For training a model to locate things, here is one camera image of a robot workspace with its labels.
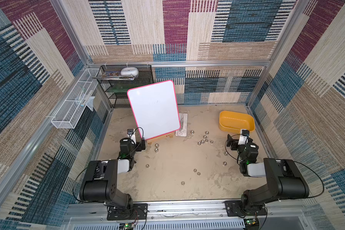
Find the yellow plastic storage box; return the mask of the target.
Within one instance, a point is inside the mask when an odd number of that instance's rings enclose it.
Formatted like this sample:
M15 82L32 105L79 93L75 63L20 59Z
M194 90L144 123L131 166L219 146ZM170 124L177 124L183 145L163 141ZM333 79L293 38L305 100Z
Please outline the yellow plastic storage box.
M219 128L222 131L239 134L242 129L255 131L255 120L249 114L233 111L221 111L219 114Z

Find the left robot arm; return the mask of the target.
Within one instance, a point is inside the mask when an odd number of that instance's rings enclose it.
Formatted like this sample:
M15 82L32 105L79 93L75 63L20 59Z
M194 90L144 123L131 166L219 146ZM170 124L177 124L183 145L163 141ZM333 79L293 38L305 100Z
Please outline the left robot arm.
M117 159L91 161L77 177L84 175L79 194L72 189L73 197L82 203L103 203L110 214L121 212L136 213L131 195L117 189L118 175L132 171L136 152L146 149L145 139L135 142L132 138L120 140L120 152Z

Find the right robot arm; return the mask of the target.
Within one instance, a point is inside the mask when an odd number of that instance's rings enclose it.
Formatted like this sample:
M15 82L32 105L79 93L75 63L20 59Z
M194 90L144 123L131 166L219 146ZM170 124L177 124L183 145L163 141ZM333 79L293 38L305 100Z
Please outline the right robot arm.
M257 189L246 190L239 201L226 201L229 217L244 218L265 211L265 206L279 200L311 199L310 188L297 165L289 159L264 158L257 162L259 146L246 138L244 142L228 136L225 147L238 152L235 158L240 173L245 177L266 179Z

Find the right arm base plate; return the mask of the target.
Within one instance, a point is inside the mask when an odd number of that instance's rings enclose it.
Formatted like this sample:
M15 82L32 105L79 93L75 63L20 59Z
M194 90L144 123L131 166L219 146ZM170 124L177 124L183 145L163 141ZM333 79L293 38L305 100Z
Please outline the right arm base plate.
M255 216L256 214L266 215L267 211L263 205L244 205L239 200L227 200L224 201L226 212L228 217L240 217Z

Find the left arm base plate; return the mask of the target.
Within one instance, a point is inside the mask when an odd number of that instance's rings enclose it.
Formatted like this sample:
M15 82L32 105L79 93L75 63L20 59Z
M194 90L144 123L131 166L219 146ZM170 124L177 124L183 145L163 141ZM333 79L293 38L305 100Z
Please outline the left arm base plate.
M148 204L137 203L131 208L118 209L115 207L107 208L107 220L145 220L147 218Z

